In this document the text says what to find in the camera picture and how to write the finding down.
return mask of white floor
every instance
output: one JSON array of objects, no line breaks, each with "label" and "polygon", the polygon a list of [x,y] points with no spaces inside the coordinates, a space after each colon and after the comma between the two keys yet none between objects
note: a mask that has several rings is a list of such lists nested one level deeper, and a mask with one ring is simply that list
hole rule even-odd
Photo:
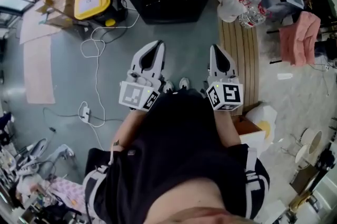
[{"label": "white floor", "polygon": [[[309,159],[312,164],[315,163],[322,148],[333,135],[329,125],[335,124],[331,117],[336,116],[336,69],[321,72],[319,70],[324,69],[321,65],[313,65],[318,70],[309,65],[292,67],[284,62],[270,65],[270,60],[279,59],[280,49],[278,33],[266,34],[268,28],[270,25],[257,28],[260,52],[259,100],[269,102],[278,115],[274,143],[262,153],[260,159],[271,180],[266,204],[280,199],[287,206],[296,196],[289,182],[297,165],[292,156],[283,153],[281,147],[293,147],[295,140],[290,134],[300,138],[307,128],[322,130],[320,146]],[[316,63],[326,64],[325,58],[317,58]],[[293,78],[278,80],[278,73],[292,73]]]}]

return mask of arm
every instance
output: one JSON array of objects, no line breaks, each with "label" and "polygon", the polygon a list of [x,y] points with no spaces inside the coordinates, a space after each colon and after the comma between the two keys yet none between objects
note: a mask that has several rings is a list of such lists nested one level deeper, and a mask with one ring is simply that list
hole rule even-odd
[{"label": "arm", "polygon": [[241,144],[239,134],[228,111],[214,111],[214,119],[217,133],[224,147]]},{"label": "arm", "polygon": [[135,134],[143,122],[146,112],[132,110],[121,124],[112,141],[111,151],[122,151],[134,140]]}]

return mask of yellow container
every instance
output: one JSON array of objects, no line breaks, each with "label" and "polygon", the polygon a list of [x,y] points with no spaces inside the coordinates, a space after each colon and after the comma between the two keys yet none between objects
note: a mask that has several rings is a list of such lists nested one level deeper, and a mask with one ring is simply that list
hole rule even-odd
[{"label": "yellow container", "polygon": [[78,20],[93,19],[104,26],[113,26],[125,19],[125,9],[117,11],[113,0],[75,0],[74,16]]}]

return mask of white box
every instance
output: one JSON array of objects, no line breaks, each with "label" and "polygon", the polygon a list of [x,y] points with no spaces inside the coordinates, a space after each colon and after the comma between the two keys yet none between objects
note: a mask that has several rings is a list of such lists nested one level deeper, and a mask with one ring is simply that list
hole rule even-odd
[{"label": "white box", "polygon": [[213,110],[233,111],[243,105],[243,85],[213,82],[207,89]]},{"label": "white box", "polygon": [[153,87],[122,81],[119,103],[138,110],[149,111],[159,94]]}]

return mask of cardboard sheet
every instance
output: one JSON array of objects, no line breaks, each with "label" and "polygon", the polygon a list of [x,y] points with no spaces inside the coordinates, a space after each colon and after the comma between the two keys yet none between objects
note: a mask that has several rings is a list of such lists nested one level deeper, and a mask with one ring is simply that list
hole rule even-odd
[{"label": "cardboard sheet", "polygon": [[24,79],[29,104],[54,104],[51,36],[24,44]]},{"label": "cardboard sheet", "polygon": [[23,44],[30,40],[35,40],[42,36],[58,33],[61,30],[60,28],[56,28],[53,26],[39,24],[41,20],[41,13],[36,12],[35,10],[43,5],[44,2],[41,0],[23,15],[20,32],[20,44]]}]

